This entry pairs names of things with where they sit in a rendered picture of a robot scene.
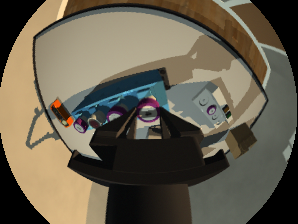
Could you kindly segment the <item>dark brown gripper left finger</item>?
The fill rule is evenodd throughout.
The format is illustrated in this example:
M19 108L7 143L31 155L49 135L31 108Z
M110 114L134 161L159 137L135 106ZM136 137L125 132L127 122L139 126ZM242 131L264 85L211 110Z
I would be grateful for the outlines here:
M98 135L98 136L108 136L108 137L117 137L117 138L125 138L125 139L135 139L136 128L137 128L137 107L134 107L131 110L129 110L127 113L96 128L93 136Z

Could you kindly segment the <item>magenta screw cap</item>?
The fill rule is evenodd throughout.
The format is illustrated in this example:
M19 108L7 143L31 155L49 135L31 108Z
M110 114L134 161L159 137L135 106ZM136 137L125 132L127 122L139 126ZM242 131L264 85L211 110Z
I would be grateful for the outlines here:
M107 113L107 121L112 121L115 118L127 113L126 109L121 106L113 106L110 108L109 112Z

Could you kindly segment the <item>black table edge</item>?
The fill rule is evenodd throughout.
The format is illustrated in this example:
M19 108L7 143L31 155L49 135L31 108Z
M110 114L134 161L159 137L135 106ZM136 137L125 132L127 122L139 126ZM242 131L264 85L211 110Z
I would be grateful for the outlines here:
M178 17L181 17L183 19L186 19L202 28L204 28L205 30L209 31L210 33L212 33L213 35L215 35L217 38L219 38L221 41L223 41L227 46L229 46L241 59L242 61L247 65L247 67L250 69L250 71L253 73L253 75L255 76L255 78L257 79L257 81L259 82L263 92L265 93L265 90L261 84L261 82L259 81L258 77L256 76L255 72L253 71L253 69L250 67L250 65L247 63L247 61L243 58L243 56L227 41L225 40L222 36L220 36L217 32L215 32L214 30L212 30L211 28L209 28L208 26L204 25L203 23L187 16L187 15L184 15L182 13L179 13L179 12L176 12L176 11L173 11L173 10L170 10L170 9L167 9L167 8L163 8L163 7L159 7L159 6L154 6L154 5L148 5L148 4L139 4L139 3L114 3L114 4L105 4L105 5L99 5L99 6L94 6L94 7L90 7L90 8L86 8L86 9L83 9L83 10L80 10L80 11L77 11L77 12L74 12L72 14L69 14L55 22L53 22L52 24L48 25L47 27L45 27L44 29L42 29L40 32L38 32L34 37L33 37L33 69L34 69L34 76L35 76L35 81L36 81L36 86L37 86L37 90L38 90L38 93L39 93L39 97L40 97L40 100L42 102L42 105L43 105L43 108L47 114L47 117L50 121L50 123L52 124L54 130L56 131L56 133L58 134L58 136L60 137L60 139L62 140L62 142L65 144L65 146L68 148L68 150L73 153L70 148L66 145L66 143L64 142L64 140L61 138L60 134L58 133L57 129L55 128L48 112L47 112L47 109L45 107L45 104L43 102L43 99L42 99L42 95L41 95L41 92L40 92L40 88L39 88L39 84L38 84L38 79L37 79L37 73L36 73L36 65L35 65L35 40L36 40L36 36L38 36L40 33L42 33L43 31L45 31L46 29L50 28L51 26L67 19L67 18L70 18L72 16L75 16L75 15L78 15L78 14L81 14L81 13L84 13L84 12L88 12L88 11L92 11L92 10L97 10L97 9L103 9L103 8L112 8L112 7L137 7L137 8L146 8L146 9L153 9L153 10L158 10L158 11L162 11L162 12L166 12L166 13L169 13L169 14L172 14L172 15L175 15L175 16L178 16ZM264 108L266 107L267 103L268 103L268 97L265 93L265 96L267 98L267 101L262 109L262 111L260 112L259 116L257 117L256 121L258 120L258 118L260 117L260 115L262 114ZM254 124L256 123L256 121L252 124L252 126L250 127L250 129L254 126Z

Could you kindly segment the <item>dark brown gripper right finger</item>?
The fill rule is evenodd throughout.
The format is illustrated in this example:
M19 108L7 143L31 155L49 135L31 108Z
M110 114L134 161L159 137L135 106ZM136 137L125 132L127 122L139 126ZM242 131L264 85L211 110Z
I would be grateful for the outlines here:
M201 128L189 123L188 121L170 113L160 106L160 131L161 139L196 137L199 145L204 139ZM169 131L170 134L169 134Z

